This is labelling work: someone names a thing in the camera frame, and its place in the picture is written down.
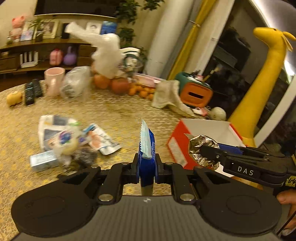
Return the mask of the person's right hand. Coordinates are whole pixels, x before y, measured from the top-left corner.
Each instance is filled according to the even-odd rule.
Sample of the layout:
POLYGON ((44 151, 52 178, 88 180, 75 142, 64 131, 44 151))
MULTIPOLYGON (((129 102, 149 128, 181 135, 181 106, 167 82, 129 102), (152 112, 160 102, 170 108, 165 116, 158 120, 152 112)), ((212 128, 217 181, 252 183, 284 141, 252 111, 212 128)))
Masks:
MULTIPOLYGON (((285 190, 283 192, 280 192, 276 196, 276 198, 280 202, 280 204, 282 204, 282 205, 289 204, 290 205, 290 210, 289 210, 289 213, 288 213, 288 217, 290 218, 291 216, 293 216, 293 214, 295 213, 295 209, 296 209, 296 206, 295 206, 295 204, 296 204, 295 190, 290 189, 290 190, 285 190)), ((293 231, 295 231, 295 215, 293 216, 291 221, 287 224, 287 226, 285 227, 282 234, 287 237, 288 235, 291 235, 293 231)))

